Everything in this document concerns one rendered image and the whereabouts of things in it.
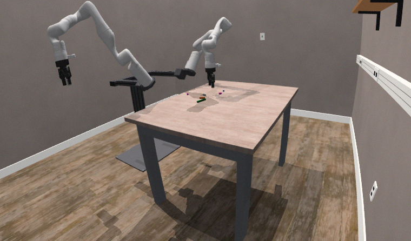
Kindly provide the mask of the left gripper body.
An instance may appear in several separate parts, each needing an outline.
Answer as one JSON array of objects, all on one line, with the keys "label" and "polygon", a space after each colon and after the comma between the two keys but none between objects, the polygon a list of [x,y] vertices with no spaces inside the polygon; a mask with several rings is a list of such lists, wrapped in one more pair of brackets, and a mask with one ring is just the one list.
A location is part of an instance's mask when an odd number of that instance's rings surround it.
[{"label": "left gripper body", "polygon": [[205,68],[205,71],[208,72],[208,74],[210,75],[211,78],[211,74],[213,74],[213,72],[215,72],[215,68]]}]

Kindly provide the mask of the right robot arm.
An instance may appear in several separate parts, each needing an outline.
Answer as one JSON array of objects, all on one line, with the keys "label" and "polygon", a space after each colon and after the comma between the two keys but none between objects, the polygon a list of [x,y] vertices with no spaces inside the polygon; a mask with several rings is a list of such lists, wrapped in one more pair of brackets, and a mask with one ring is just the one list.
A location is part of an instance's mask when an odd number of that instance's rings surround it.
[{"label": "right robot arm", "polygon": [[68,15],[60,20],[60,22],[48,27],[47,34],[53,47],[55,62],[76,57],[75,54],[67,55],[65,43],[64,41],[60,41],[58,37],[66,33],[68,29],[73,27],[78,22],[83,21],[90,16],[95,21],[98,36],[109,48],[118,63],[121,66],[125,66],[131,61],[128,66],[128,70],[131,72],[131,74],[144,87],[150,85],[153,79],[144,70],[144,68],[140,65],[140,63],[135,59],[135,57],[128,49],[124,49],[118,54],[115,47],[114,33],[107,26],[96,7],[90,1],[86,1],[75,14]]}]

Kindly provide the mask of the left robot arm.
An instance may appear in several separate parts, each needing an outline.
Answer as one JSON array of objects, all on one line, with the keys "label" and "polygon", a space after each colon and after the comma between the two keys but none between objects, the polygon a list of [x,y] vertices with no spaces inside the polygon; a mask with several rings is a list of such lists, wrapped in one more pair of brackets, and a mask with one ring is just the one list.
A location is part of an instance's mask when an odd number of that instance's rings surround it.
[{"label": "left robot arm", "polygon": [[221,67],[221,64],[215,64],[214,53],[210,52],[208,49],[216,48],[216,44],[220,35],[229,30],[231,26],[232,24],[225,17],[222,17],[217,22],[214,30],[209,30],[204,36],[202,36],[193,44],[193,48],[197,51],[193,51],[191,53],[191,56],[189,58],[189,61],[187,61],[185,68],[195,71],[202,52],[204,52],[205,55],[205,68]]}]

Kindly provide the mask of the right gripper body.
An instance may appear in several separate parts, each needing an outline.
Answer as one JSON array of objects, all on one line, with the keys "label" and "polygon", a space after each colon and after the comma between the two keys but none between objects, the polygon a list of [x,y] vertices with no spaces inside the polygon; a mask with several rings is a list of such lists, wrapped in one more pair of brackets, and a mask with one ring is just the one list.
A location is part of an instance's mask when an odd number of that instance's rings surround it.
[{"label": "right gripper body", "polygon": [[59,68],[60,68],[60,70],[63,70],[63,71],[64,71],[64,73],[66,73],[66,72],[65,72],[65,68],[64,68],[64,67],[67,67],[67,65],[69,65],[69,61],[68,61],[68,59],[64,59],[64,60],[56,61],[55,63],[56,63],[56,67],[59,67]]}]

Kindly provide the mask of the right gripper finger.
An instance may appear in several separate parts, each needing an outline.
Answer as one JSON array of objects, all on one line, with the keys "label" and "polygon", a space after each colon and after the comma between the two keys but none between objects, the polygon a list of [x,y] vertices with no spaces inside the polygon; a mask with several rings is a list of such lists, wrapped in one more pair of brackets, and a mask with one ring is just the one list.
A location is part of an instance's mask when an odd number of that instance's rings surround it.
[{"label": "right gripper finger", "polygon": [[62,80],[63,86],[65,86],[66,85],[65,76],[62,76],[62,72],[60,69],[58,69],[58,73],[59,73],[59,78]]},{"label": "right gripper finger", "polygon": [[63,73],[63,75],[66,77],[66,79],[67,79],[67,84],[68,85],[71,85],[72,83],[71,83],[71,72],[70,72],[70,68],[69,68],[69,66],[67,66],[67,67],[64,67],[65,68],[65,72],[66,73],[64,73],[64,71],[63,70],[61,70],[61,72]]}]

